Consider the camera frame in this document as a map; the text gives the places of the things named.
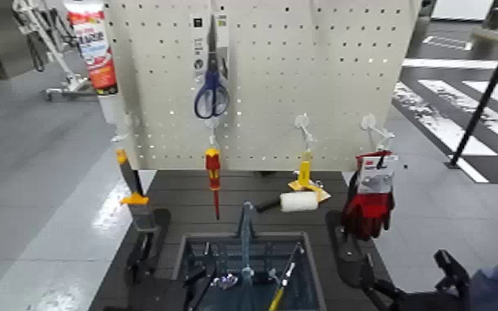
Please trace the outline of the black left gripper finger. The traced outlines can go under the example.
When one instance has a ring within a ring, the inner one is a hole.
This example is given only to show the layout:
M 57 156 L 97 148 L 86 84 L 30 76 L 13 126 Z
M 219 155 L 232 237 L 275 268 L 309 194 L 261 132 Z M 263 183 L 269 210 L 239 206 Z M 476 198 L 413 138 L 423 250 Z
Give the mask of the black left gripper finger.
M 214 266 L 196 266 L 184 279 L 184 311 L 195 311 L 214 280 Z

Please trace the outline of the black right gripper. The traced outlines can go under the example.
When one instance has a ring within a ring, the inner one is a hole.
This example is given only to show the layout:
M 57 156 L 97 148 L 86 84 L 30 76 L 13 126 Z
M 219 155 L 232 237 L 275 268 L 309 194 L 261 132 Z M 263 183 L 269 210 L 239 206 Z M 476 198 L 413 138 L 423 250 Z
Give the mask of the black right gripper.
M 440 249 L 433 255 L 443 278 L 435 285 L 436 290 L 454 288 L 459 295 L 469 292 L 470 276 L 467 270 L 446 250 Z M 392 300 L 389 310 L 398 311 L 467 311 L 468 303 L 461 297 L 448 292 L 407 293 L 387 280 L 377 279 L 373 260 L 367 253 L 362 261 L 362 291 L 373 304 L 384 304 L 378 292 Z

